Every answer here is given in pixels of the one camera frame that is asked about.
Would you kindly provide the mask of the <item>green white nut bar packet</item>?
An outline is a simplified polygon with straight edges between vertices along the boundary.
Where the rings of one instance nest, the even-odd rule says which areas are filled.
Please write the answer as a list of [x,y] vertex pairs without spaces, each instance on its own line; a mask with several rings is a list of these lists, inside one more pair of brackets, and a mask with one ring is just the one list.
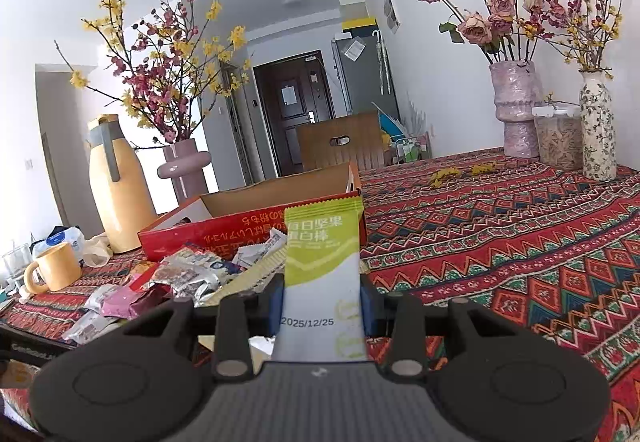
[[272,358],[350,363],[367,358],[360,303],[360,197],[285,210],[283,307]]

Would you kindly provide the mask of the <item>floral white ceramic vase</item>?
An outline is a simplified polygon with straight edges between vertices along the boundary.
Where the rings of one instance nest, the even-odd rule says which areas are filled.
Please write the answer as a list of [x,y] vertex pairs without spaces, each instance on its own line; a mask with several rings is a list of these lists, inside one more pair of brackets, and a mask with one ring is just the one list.
[[617,175],[614,113],[602,71],[582,72],[579,105],[582,172],[591,180],[612,181]]

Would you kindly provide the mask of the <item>grey refrigerator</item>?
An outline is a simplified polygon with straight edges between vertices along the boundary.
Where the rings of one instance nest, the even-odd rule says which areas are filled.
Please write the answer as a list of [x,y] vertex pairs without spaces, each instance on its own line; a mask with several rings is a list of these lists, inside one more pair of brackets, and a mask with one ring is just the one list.
[[390,64],[378,29],[341,34],[332,41],[332,52],[349,115],[377,109],[399,117]]

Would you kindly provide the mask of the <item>red cardboard pumpkin box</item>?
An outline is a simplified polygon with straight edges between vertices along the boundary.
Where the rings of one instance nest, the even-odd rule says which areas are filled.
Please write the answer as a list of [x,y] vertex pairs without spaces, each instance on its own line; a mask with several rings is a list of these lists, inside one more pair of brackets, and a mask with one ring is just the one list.
[[190,243],[230,260],[239,247],[286,231],[284,210],[361,194],[355,162],[190,198],[138,232],[146,258],[158,262]]

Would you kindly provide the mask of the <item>fallen yellow petals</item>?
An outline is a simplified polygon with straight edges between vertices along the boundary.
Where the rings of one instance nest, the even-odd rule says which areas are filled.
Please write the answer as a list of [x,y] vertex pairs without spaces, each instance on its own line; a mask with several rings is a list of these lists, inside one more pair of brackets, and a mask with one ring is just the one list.
[[477,163],[469,168],[443,168],[434,172],[428,179],[428,185],[431,188],[442,187],[448,181],[458,179],[459,177],[479,176],[488,173],[495,173],[498,169],[496,162]]

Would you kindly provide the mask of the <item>patterned red tablecloth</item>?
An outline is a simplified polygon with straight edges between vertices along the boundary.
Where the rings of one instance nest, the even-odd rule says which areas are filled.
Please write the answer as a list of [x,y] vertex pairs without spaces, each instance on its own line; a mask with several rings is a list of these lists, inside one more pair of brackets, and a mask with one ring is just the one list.
[[[495,173],[431,188],[443,168]],[[359,174],[360,259],[387,336],[278,362],[258,291],[167,302],[37,367],[6,441],[634,441],[639,175],[498,149]]]

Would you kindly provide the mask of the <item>purple snack packet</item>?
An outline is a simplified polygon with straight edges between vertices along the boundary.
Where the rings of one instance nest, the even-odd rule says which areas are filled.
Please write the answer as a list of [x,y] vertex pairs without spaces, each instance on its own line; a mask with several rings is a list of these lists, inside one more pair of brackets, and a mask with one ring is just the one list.
[[120,287],[102,302],[101,314],[105,317],[133,319],[162,304],[170,297],[170,287],[166,285],[153,285],[149,289],[139,290]]

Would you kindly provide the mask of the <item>dark entrance door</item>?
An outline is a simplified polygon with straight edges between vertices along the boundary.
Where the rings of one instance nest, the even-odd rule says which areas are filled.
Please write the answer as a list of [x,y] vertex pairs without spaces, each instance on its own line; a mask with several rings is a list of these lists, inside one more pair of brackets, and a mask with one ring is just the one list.
[[296,130],[334,117],[326,69],[318,50],[254,69],[279,175],[303,171]]

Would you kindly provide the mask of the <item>silver red jerky packet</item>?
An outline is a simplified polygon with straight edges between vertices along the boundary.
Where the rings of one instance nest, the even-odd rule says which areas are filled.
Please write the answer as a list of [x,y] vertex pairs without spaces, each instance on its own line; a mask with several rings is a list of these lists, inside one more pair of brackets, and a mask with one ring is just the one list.
[[190,298],[199,307],[242,272],[213,251],[183,246],[160,261],[144,288],[168,287],[172,298]]

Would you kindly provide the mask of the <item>yellow ceramic mug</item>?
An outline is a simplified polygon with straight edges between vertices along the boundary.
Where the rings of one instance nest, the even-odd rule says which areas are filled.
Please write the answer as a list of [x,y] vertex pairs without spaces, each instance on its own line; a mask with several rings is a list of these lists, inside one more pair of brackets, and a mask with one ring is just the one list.
[[59,291],[74,284],[82,275],[81,267],[69,243],[59,243],[38,255],[24,273],[24,284],[33,295]]

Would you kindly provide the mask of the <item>clear plastic food jar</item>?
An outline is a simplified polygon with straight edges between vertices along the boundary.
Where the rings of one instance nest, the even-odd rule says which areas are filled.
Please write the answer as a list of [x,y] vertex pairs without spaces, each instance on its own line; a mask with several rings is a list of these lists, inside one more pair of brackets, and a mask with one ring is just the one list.
[[582,168],[582,121],[577,105],[547,102],[533,108],[542,163],[564,171]]

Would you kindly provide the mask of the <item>crumpled beige paper cup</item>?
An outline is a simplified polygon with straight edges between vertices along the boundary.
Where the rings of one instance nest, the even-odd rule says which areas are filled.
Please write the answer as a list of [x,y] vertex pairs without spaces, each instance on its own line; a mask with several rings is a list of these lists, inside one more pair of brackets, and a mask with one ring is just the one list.
[[106,266],[113,255],[114,253],[105,233],[86,239],[82,247],[82,261],[89,267]]

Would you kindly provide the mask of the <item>pink textured tall vase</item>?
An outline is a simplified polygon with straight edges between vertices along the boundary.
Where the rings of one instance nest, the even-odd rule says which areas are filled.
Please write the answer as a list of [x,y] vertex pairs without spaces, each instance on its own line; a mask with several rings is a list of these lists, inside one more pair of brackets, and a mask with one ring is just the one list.
[[489,66],[496,118],[503,123],[504,154],[535,158],[538,139],[533,108],[542,99],[533,61],[504,60]]

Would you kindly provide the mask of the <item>yellow red twig bouquet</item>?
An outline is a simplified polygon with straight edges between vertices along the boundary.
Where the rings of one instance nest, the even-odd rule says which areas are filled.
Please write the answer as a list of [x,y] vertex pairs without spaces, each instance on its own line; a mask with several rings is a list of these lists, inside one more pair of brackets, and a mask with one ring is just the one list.
[[523,0],[518,28],[530,41],[542,41],[580,72],[613,78],[605,47],[620,37],[624,0]]

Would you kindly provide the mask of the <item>wet wipes pack blue label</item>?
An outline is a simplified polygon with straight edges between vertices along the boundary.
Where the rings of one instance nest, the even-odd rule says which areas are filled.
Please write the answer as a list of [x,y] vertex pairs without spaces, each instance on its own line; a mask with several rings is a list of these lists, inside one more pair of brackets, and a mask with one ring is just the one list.
[[68,243],[73,250],[74,256],[79,264],[82,264],[82,251],[84,251],[85,235],[78,227],[57,227],[55,230],[43,240],[38,241],[32,246],[32,258],[35,259],[44,251],[60,245]]

